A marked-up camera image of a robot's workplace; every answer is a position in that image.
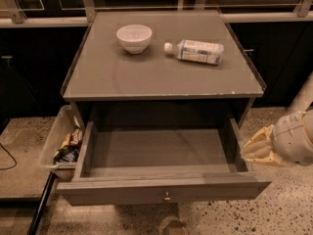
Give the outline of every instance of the drawer handle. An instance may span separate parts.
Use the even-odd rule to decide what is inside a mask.
[[[172,199],[169,197],[168,192],[165,193],[165,197],[163,198],[165,203],[171,203]]]

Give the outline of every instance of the bottle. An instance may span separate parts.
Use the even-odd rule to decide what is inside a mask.
[[[164,52],[174,55],[179,60],[219,65],[222,60],[224,46],[217,43],[183,39],[174,45],[165,43]]]

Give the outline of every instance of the black pole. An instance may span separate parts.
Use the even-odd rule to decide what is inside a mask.
[[[44,188],[42,195],[41,195],[41,198],[40,198],[40,203],[37,207],[35,215],[32,218],[32,222],[29,226],[27,235],[35,235],[36,234],[42,213],[45,210],[45,207],[46,207],[46,204],[47,204],[47,201],[48,201],[48,198],[49,198],[49,195],[50,195],[50,192],[51,192],[51,189],[52,189],[52,186],[53,186],[53,183],[54,183],[56,177],[57,176],[55,173],[50,172],[49,177],[48,177],[47,182],[46,182],[46,185],[45,185],[45,188]]]

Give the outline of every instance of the terrazzo floor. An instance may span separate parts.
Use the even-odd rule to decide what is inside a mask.
[[[251,109],[241,128],[244,141],[285,113],[283,108]],[[41,194],[48,171],[38,165],[39,154],[53,120],[53,117],[11,120],[0,141],[16,157],[18,166],[0,171],[0,198]],[[1,166],[9,163],[5,157],[0,151]],[[190,235],[313,234],[313,165],[252,166],[257,174],[273,180],[255,200],[71,207],[53,191],[37,234],[157,235],[175,220]],[[26,234],[33,212],[33,208],[1,207],[0,203],[0,234]]]

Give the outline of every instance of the black cable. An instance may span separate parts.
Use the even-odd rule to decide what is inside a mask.
[[[7,170],[10,168],[14,168],[15,166],[17,166],[18,162],[16,161],[16,159],[11,155],[11,153],[9,153],[9,151],[3,147],[3,145],[0,143],[1,148],[12,158],[12,160],[14,161],[14,165],[10,166],[10,167],[6,167],[6,168],[0,168],[0,170]]]

